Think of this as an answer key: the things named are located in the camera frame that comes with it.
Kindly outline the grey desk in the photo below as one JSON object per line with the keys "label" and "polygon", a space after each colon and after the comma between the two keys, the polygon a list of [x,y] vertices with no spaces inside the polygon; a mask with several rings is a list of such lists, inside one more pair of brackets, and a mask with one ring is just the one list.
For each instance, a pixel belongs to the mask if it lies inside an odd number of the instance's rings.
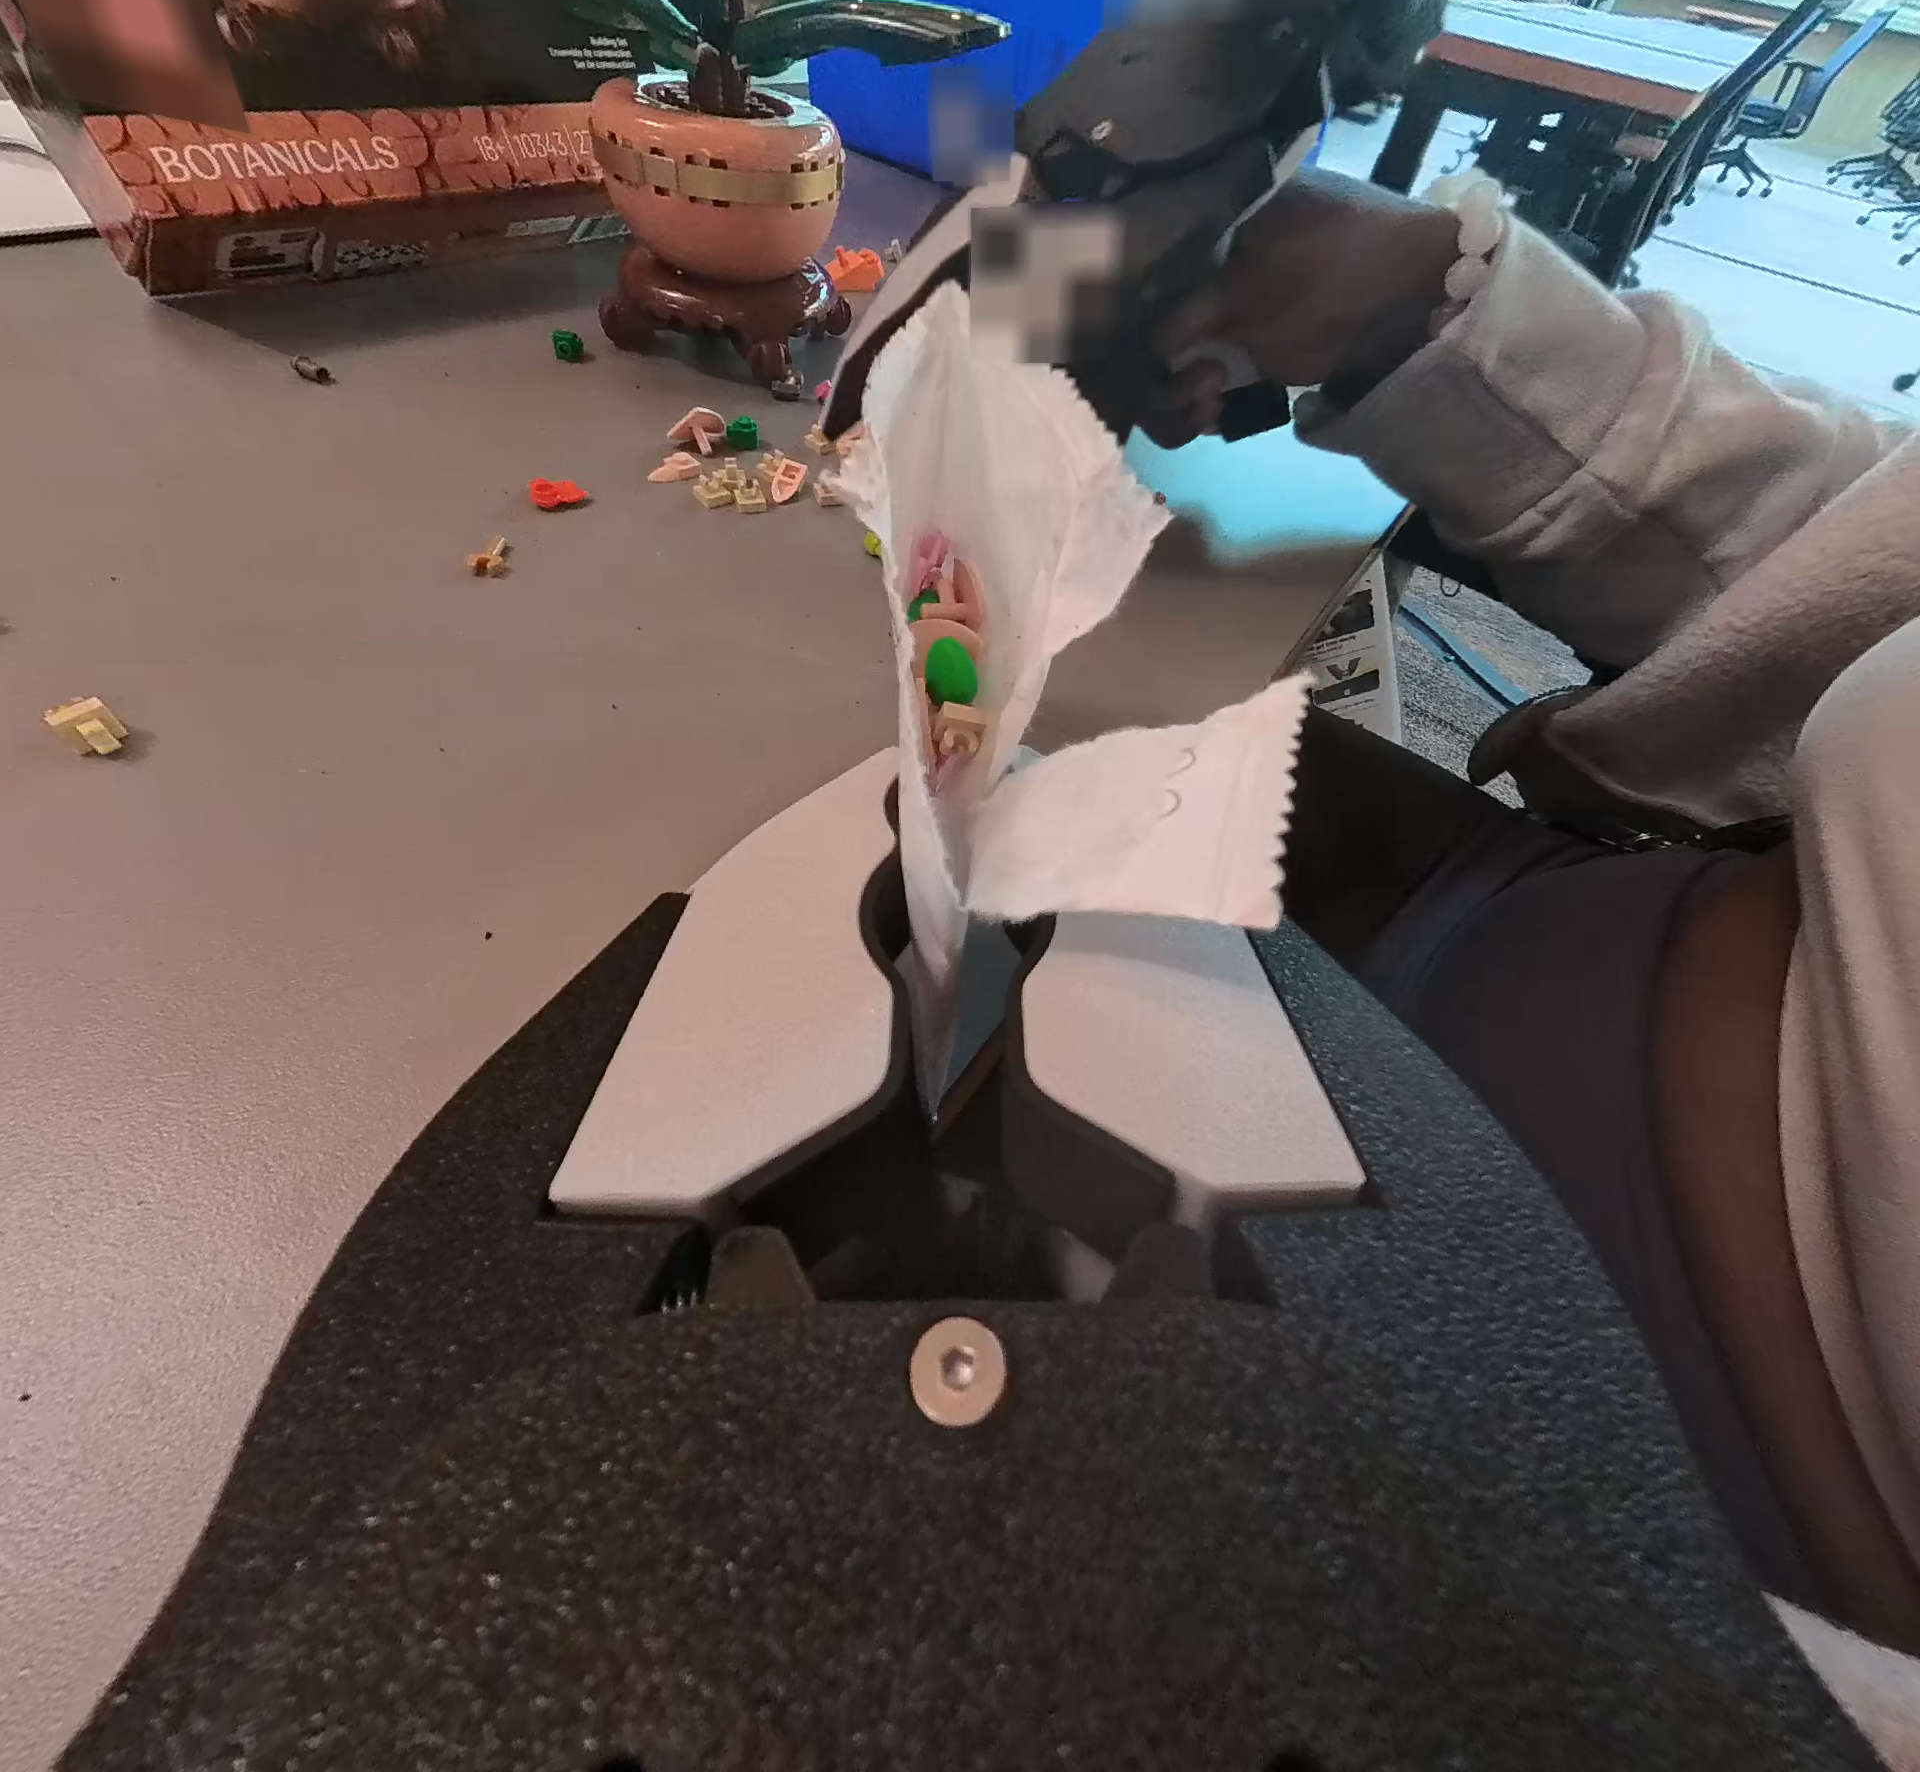
{"label": "grey desk", "polygon": [[[96,237],[4,246],[4,1767],[129,1659],[442,1103],[895,741],[853,515],[648,482],[691,405],[756,394],[610,349],[618,255],[167,304]],[[74,697],[126,752],[44,725]]]}

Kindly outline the blue plastic bin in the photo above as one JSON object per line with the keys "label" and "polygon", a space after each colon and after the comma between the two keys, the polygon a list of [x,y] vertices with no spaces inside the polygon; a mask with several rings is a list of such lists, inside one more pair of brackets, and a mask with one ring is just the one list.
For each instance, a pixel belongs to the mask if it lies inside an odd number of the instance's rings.
{"label": "blue plastic bin", "polygon": [[934,171],[933,104],[952,86],[973,90],[984,114],[1010,134],[1015,111],[1041,94],[1103,25],[1104,0],[925,0],[1004,22],[1008,37],[945,64],[883,66],[834,49],[808,62],[812,101],[833,117],[846,147],[900,170]]}

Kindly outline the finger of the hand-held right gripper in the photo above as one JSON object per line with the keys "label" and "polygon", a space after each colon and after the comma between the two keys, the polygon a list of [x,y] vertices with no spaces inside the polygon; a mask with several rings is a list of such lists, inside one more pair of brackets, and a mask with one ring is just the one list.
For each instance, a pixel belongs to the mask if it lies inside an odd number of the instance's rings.
{"label": "finger of the hand-held right gripper", "polygon": [[949,281],[968,287],[974,212],[1008,208],[1022,192],[1025,158],[1012,153],[998,175],[950,196],[925,219],[849,333],[821,412],[824,435],[846,435],[860,424],[862,395],[881,352],[926,298]]}

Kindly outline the dark toy brick set box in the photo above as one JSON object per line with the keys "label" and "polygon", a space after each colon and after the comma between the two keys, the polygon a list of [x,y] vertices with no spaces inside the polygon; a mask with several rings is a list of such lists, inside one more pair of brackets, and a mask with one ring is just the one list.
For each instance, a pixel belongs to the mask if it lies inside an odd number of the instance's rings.
{"label": "dark toy brick set box", "polygon": [[570,0],[4,0],[4,100],[152,298],[608,235]]}

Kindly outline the person's dark trousers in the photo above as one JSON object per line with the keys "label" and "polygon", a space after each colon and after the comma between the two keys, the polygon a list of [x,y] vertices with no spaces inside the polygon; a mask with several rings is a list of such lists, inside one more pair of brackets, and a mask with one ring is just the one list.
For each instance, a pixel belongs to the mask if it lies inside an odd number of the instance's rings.
{"label": "person's dark trousers", "polygon": [[1587,1235],[1751,1570],[1813,1570],[1690,1280],[1659,1154],[1659,969],[1738,850],[1623,851],[1320,708],[1287,832],[1294,924],[1502,1123]]}

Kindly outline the toy brick orchid pot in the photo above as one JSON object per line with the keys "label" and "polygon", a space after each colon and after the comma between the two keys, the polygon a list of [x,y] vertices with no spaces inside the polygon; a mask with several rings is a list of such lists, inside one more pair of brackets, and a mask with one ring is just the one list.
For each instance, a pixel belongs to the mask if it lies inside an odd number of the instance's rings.
{"label": "toy brick orchid pot", "polygon": [[846,150],[816,105],[763,88],[853,49],[933,66],[1004,41],[1004,19],[919,0],[577,0],[579,18],[636,37],[654,72],[589,101],[603,185],[636,247],[601,323],[622,352],[661,329],[719,335],[753,379],[794,365],[794,337],[846,335],[853,305],[819,255],[839,217]]}

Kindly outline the white pictogram label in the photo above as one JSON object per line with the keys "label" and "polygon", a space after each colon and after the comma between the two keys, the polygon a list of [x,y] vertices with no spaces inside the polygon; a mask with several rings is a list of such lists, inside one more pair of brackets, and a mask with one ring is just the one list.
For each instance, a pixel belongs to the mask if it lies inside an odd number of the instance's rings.
{"label": "white pictogram label", "polygon": [[1375,552],[1303,649],[1308,703],[1400,746],[1403,687],[1387,561]]}

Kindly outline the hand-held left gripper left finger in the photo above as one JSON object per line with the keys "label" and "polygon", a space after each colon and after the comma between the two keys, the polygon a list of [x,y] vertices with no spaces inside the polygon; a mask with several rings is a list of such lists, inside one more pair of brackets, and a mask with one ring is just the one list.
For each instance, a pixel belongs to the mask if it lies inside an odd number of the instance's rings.
{"label": "hand-held left gripper left finger", "polygon": [[900,980],[896,768],[850,768],[685,896],[546,1197],[717,1222],[789,1180],[855,1189],[925,1138]]}

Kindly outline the cluster of tan pink pieces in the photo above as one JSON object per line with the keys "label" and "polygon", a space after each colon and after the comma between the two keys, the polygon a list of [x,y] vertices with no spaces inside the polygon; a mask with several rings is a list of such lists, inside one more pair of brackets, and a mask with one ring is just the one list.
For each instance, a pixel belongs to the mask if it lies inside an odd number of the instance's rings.
{"label": "cluster of tan pink pieces", "polygon": [[724,416],[692,405],[668,428],[668,448],[647,474],[648,483],[691,488],[709,511],[784,509],[810,490],[822,509],[846,504],[840,461],[853,458],[864,426],[830,440],[816,424],[803,440],[803,456],[763,441],[754,416]]}

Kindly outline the white paper bag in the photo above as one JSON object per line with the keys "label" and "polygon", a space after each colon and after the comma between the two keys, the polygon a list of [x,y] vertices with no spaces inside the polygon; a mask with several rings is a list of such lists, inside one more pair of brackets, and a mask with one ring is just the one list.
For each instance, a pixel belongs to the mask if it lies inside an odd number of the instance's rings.
{"label": "white paper bag", "polygon": [[[1106,621],[1173,513],[1066,374],[1015,361],[954,284],[886,342],[843,490],[881,546],[898,677],[896,834],[907,992],[926,1110],[947,1087],[968,926],[1063,913],[1267,931],[1308,703],[1285,677],[1203,721],[1119,728],[1022,758],[1053,662]],[[983,732],[940,756],[926,583],[966,570]]]}

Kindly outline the wood-edged office desk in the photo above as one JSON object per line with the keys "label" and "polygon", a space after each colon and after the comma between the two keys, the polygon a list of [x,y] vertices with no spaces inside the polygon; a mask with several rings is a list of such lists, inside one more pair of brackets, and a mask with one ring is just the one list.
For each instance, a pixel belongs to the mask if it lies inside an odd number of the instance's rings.
{"label": "wood-edged office desk", "polygon": [[1405,83],[1370,180],[1414,192],[1453,114],[1495,128],[1556,120],[1566,151],[1652,165],[1769,34],[1766,19],[1726,28],[1572,4],[1453,0]]}

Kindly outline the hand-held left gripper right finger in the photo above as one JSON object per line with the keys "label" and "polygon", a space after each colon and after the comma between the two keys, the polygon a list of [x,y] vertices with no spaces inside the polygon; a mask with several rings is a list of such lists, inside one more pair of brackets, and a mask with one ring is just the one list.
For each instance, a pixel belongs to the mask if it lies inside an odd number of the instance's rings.
{"label": "hand-held left gripper right finger", "polygon": [[1366,1193],[1248,931],[1203,919],[1055,919],[1006,1010],[1002,1166],[1064,1231],[1213,1231]]}

